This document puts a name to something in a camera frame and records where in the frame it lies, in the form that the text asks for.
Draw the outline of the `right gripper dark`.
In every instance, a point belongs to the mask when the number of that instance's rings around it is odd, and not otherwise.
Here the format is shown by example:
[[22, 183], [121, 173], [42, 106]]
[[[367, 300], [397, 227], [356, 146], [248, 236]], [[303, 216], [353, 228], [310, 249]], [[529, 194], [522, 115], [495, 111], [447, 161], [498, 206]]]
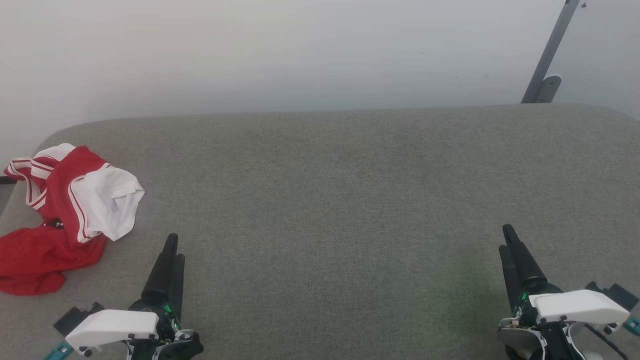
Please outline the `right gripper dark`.
[[563, 290], [547, 282], [544, 272], [512, 225], [503, 225], [502, 232], [505, 244], [499, 246], [499, 256], [503, 280], [510, 312], [515, 316], [515, 328], [519, 330], [515, 359], [578, 360], [579, 355], [567, 337], [567, 322], [551, 322], [541, 317], [533, 303], [533, 296], [562, 294]]

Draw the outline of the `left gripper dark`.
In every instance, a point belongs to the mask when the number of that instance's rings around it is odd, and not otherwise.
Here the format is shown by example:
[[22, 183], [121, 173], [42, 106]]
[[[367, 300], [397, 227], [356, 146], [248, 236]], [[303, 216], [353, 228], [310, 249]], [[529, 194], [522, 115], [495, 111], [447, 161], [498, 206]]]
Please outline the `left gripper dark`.
[[198, 332], [182, 329], [185, 255], [178, 254], [179, 237], [167, 236], [147, 278], [141, 297], [129, 310], [158, 316], [156, 335], [130, 335], [130, 360], [192, 360], [204, 352]]

